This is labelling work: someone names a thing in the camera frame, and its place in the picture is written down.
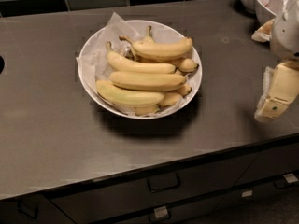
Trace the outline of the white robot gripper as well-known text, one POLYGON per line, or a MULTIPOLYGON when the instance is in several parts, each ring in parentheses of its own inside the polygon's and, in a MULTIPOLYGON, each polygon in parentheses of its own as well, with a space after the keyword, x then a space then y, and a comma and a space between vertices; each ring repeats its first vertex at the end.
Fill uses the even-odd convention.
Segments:
MULTIPOLYGON (((299 60, 299 0, 288 0, 283 9, 258 28, 251 39, 270 41, 271 52, 280 59, 299 60)), ((299 62, 286 61, 263 73, 263 95, 254 118, 269 122, 279 118, 299 95, 299 62)))

